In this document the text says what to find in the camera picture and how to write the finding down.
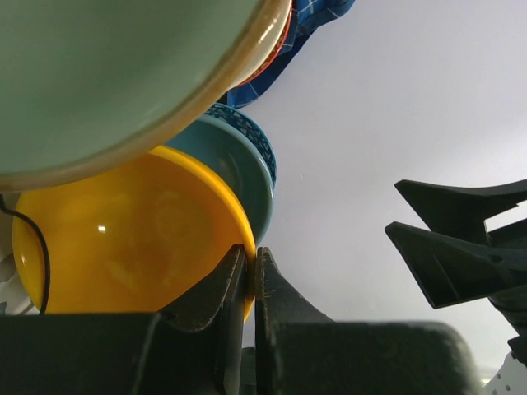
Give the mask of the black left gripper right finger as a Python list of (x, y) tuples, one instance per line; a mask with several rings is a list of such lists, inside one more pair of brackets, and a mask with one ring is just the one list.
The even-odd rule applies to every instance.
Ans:
[(480, 394), (462, 337), (437, 322), (340, 322), (321, 313), (257, 252), (259, 394)]

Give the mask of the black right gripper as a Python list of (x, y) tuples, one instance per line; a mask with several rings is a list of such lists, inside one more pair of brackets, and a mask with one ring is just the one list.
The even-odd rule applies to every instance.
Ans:
[(431, 230), (399, 222), (385, 228), (429, 304), (490, 296), (518, 333), (508, 341), (512, 356), (526, 362), (526, 219), (494, 230), (492, 247), (465, 241), (488, 240), (485, 220), (525, 201), (526, 181), (461, 188), (404, 179), (394, 186)]

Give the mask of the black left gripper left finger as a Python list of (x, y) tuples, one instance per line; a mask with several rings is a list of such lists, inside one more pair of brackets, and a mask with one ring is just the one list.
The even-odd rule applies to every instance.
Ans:
[(4, 394), (236, 394), (244, 249), (155, 313), (6, 316)]

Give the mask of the yellow rimmed bowl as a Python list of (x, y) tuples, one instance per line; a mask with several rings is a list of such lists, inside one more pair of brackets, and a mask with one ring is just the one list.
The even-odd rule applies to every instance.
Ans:
[(227, 184), (165, 146), (70, 184), (26, 191), (12, 249), (21, 282), (48, 314), (156, 311), (241, 244), (256, 245)]

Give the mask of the teal blue bowl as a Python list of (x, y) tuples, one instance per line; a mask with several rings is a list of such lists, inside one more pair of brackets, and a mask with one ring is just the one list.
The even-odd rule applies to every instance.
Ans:
[(262, 154), (241, 129), (205, 114), (165, 145), (199, 160), (223, 179), (244, 208), (260, 244), (273, 214), (274, 187)]

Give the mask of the blue triangle patterned bowl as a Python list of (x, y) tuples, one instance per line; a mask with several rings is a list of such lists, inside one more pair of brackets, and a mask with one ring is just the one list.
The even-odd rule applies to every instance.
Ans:
[(275, 187), (277, 182), (276, 156), (273, 146), (262, 128), (253, 119), (238, 109), (221, 103), (215, 103), (212, 105), (205, 114), (226, 122), (251, 141), (263, 157), (263, 160), (268, 167), (273, 187)]

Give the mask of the light green bowl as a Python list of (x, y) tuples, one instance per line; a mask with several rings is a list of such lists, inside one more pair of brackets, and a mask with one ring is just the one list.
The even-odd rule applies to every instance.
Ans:
[(4, 1), (1, 190), (141, 155), (219, 99), (278, 1)]

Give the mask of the cream beige bowl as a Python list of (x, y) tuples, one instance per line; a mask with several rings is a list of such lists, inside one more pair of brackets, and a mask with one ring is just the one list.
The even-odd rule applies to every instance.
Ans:
[(256, 52), (254, 53), (250, 62), (245, 66), (245, 68), (238, 75), (238, 77), (231, 83), (229, 90), (237, 87), (236, 84), (238, 82), (240, 82), (247, 76), (250, 76), (254, 72), (254, 69), (259, 67), (259, 64), (268, 56), (268, 53), (273, 49), (274, 40), (280, 35), (282, 30), (280, 23), (283, 23), (287, 19), (290, 3), (292, 3), (292, 0), (280, 2), (281, 9), (278, 15), (274, 18), (273, 22), (271, 23), (271, 26), (267, 28), (266, 32), (263, 34), (262, 38), (257, 44)]

